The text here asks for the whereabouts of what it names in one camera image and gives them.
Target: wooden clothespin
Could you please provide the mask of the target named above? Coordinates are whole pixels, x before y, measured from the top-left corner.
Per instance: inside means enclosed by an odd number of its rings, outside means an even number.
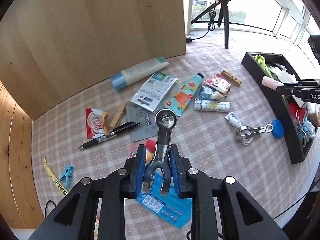
[[[111,129],[114,129],[118,126],[122,116],[124,115],[126,103],[127,103],[126,101],[122,101],[121,104],[119,105],[118,110],[109,125]]]
[[[71,183],[71,178],[72,178],[72,173],[73,173],[73,167],[71,165],[68,165],[62,175],[60,176],[59,181],[66,180],[65,188],[69,189],[70,188],[70,183]]]
[[[220,74],[225,80],[230,81],[232,84],[236,85],[237,87],[240,87],[241,81],[239,81],[236,77],[232,76],[228,71],[222,70]]]

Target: tree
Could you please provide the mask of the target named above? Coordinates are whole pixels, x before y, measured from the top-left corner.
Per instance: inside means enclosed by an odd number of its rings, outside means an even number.
[[[202,11],[206,9],[205,5],[201,4],[193,4],[192,5],[192,11],[191,11],[191,19],[194,19],[196,16],[198,16]],[[220,6],[215,8],[216,11],[216,17],[215,21],[218,21],[219,13],[220,13]],[[247,13],[244,11],[231,11],[229,10],[229,22],[230,23],[244,23],[245,17]],[[209,21],[210,17],[207,13],[206,15],[202,16],[199,21]]]

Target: black tray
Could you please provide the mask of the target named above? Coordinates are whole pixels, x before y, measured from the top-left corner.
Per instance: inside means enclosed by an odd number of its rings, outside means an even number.
[[[276,91],[262,85],[262,78],[263,76],[266,76],[266,73],[253,58],[255,55],[262,55],[265,57],[266,63],[274,62],[285,66],[287,68],[287,72],[289,74],[294,74],[297,80],[300,80],[300,77],[285,57],[280,54],[247,52],[241,62],[260,87],[262,93],[275,113],[276,118],[279,119],[284,126],[284,139],[289,151],[291,164],[301,163],[306,158],[313,140],[309,139],[305,147],[301,146],[301,142],[299,141],[297,134],[297,128],[292,122],[289,109],[287,108],[284,99],[278,95]]]

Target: metal clip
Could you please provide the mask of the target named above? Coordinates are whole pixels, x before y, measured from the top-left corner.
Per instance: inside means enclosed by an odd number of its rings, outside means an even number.
[[[239,133],[244,130],[248,130],[250,133],[240,135]],[[254,135],[261,136],[262,133],[270,133],[272,132],[272,130],[273,125],[271,123],[268,123],[266,126],[259,128],[252,128],[251,126],[244,125],[236,129],[236,142],[241,142],[242,139],[248,139],[253,137]]]

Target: yellow paper strip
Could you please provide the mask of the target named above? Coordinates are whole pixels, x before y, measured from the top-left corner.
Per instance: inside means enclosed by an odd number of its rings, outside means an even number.
[[[45,169],[45,171],[48,173],[49,177],[51,178],[52,182],[55,184],[57,189],[60,191],[62,195],[67,195],[68,191],[63,187],[63,185],[60,183],[60,181],[57,179],[56,175],[52,172],[52,170],[49,168],[47,161],[45,157],[42,159],[42,165]]]

